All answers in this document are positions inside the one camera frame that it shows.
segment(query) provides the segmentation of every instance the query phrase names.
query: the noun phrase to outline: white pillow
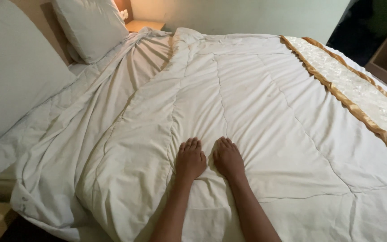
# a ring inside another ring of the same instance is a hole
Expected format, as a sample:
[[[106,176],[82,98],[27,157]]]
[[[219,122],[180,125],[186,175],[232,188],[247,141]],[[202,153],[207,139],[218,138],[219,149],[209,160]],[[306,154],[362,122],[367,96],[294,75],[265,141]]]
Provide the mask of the white pillow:
[[[34,23],[0,0],[0,136],[75,78]]]
[[[102,59],[129,34],[113,0],[53,0],[59,23],[88,63]]]

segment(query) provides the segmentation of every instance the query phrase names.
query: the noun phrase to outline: decorative bed runner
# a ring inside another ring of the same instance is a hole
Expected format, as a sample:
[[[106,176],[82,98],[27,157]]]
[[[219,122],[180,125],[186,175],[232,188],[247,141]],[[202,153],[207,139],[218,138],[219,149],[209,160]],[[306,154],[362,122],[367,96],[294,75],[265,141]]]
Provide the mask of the decorative bed runner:
[[[387,145],[387,92],[321,43],[307,37],[281,37],[298,54],[309,73]]]

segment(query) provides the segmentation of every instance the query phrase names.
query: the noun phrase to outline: wooden nightstand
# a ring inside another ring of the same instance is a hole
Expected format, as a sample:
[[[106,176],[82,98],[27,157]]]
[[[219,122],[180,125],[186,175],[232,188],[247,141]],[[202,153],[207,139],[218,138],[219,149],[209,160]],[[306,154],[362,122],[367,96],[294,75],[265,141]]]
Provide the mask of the wooden nightstand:
[[[165,23],[132,20],[131,22],[127,23],[125,27],[130,33],[133,33],[140,31],[140,29],[146,26],[153,29],[162,30],[164,25]]]

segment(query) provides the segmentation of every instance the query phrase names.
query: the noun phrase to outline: bed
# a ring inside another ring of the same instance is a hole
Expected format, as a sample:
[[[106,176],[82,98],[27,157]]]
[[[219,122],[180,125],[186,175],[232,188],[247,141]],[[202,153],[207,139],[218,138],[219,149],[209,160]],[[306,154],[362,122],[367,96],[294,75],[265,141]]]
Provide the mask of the bed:
[[[0,200],[68,241],[147,241],[202,140],[183,241],[243,241],[213,166],[230,137],[283,241],[387,241],[387,87],[311,39],[143,29],[0,137]]]

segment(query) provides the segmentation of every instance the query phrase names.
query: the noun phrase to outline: headboard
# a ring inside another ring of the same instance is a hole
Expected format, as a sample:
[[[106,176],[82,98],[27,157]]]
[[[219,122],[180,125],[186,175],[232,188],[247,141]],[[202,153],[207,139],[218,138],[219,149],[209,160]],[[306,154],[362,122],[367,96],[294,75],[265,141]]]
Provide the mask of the headboard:
[[[51,0],[10,0],[17,5],[37,26],[66,65],[73,63],[67,51],[68,40],[59,25]],[[114,0],[119,10],[127,9],[129,18],[125,23],[132,21],[132,7],[130,0]]]

